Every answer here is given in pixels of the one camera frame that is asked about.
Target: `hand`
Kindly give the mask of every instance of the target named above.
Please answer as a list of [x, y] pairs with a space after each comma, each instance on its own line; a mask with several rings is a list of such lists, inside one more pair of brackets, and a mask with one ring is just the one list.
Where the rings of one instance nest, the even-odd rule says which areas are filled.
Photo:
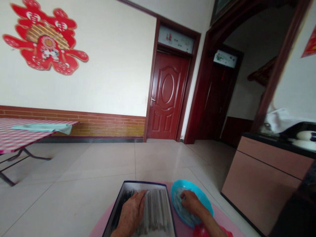
[[185, 190], [181, 193], [182, 206], [184, 206], [193, 215], [200, 217], [202, 212], [207, 211], [207, 209], [200, 202], [196, 194], [190, 190]]
[[118, 226], [111, 237], [131, 237], [134, 234], [143, 218], [145, 193], [146, 190], [140, 193], [135, 192], [134, 195], [124, 203]]

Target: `door handle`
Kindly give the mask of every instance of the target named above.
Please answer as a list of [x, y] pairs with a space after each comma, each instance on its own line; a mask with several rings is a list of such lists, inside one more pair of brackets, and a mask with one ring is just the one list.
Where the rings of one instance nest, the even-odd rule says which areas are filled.
[[150, 106], [152, 106], [152, 102], [153, 102], [153, 101], [156, 101], [156, 100], [154, 100], [153, 98], [151, 98]]

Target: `baseboard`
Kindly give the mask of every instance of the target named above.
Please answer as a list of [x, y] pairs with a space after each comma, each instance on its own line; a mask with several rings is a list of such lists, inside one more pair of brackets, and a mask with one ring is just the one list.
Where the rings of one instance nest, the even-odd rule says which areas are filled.
[[221, 195], [251, 225], [251, 227], [258, 232], [259, 235], [266, 237], [222, 192]]
[[53, 136], [37, 143], [142, 143], [143, 137]]

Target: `red checkered tablecloth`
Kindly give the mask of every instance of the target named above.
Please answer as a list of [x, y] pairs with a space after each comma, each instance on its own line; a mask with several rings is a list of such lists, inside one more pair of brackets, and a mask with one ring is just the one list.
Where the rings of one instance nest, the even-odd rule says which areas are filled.
[[0, 118], [0, 154], [16, 152], [42, 138], [51, 136], [54, 132], [31, 132], [28, 130], [11, 129], [13, 125], [30, 123], [67, 123], [75, 125], [77, 121], [57, 121], [39, 119]]

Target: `cabinet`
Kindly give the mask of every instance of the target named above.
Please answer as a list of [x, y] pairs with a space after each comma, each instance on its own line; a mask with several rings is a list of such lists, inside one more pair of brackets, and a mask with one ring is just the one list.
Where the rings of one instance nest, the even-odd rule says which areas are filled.
[[314, 160], [248, 140], [239, 143], [222, 194], [268, 236]]

